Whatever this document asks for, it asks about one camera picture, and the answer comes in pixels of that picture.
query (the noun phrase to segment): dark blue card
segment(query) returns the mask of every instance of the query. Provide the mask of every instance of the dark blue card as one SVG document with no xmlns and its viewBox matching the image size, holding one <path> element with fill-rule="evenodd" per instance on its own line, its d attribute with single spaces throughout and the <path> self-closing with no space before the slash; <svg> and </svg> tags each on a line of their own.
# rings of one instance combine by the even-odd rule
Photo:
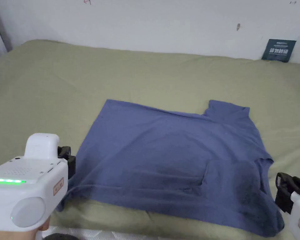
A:
<svg viewBox="0 0 300 240">
<path fill-rule="evenodd" d="M 269 39 L 262 59 L 287 63 L 295 44 L 293 40 Z"/>
</svg>

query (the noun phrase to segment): led light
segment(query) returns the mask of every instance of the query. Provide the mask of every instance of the led light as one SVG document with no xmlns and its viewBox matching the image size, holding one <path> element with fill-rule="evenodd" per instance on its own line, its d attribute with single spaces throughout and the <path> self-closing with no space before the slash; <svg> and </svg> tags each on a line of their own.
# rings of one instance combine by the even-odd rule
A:
<svg viewBox="0 0 300 240">
<path fill-rule="evenodd" d="M 21 183 L 26 183 L 27 181 L 24 181 L 24 180 L 13 180 L 13 179 L 2 179 L 0 178 L 0 183 L 6 183 L 6 184 L 9 184 L 9 183 L 14 183 L 16 185 L 19 185 Z"/>
</svg>

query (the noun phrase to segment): bed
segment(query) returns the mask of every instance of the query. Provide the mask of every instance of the bed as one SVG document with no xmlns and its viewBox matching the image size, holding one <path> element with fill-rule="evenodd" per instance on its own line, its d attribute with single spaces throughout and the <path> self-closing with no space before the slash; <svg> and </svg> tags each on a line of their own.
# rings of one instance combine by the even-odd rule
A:
<svg viewBox="0 0 300 240">
<path fill-rule="evenodd" d="M 34 40 L 0 58 L 0 164 L 33 133 L 75 154 L 106 99 L 202 114 L 210 99 L 251 108 L 275 176 L 300 177 L 300 64 L 131 52 Z M 261 239 L 231 227 L 74 199 L 52 225 L 184 239 Z M 293 239 L 287 227 L 275 237 Z"/>
</svg>

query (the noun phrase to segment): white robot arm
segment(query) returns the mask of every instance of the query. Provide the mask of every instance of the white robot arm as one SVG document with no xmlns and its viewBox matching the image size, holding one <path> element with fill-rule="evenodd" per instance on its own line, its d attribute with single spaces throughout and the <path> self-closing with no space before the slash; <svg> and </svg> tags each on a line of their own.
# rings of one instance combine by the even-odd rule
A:
<svg viewBox="0 0 300 240">
<path fill-rule="evenodd" d="M 55 134 L 35 133 L 24 156 L 0 165 L 0 231 L 40 227 L 66 195 L 75 157 L 58 143 Z"/>
<path fill-rule="evenodd" d="M 295 239 L 300 240 L 300 178 L 280 172 L 276 177 L 276 186 L 275 203 L 290 214 L 289 230 Z"/>
</svg>

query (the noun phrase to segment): blue t-shirt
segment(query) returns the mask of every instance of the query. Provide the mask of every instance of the blue t-shirt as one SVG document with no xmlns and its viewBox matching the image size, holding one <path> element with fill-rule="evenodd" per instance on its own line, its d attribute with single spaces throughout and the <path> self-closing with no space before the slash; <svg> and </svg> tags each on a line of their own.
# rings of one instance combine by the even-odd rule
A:
<svg viewBox="0 0 300 240">
<path fill-rule="evenodd" d="M 211 100 L 198 115 L 107 100 L 78 151 L 65 200 L 272 237 L 284 227 L 268 183 L 272 163 L 248 107 Z"/>
</svg>

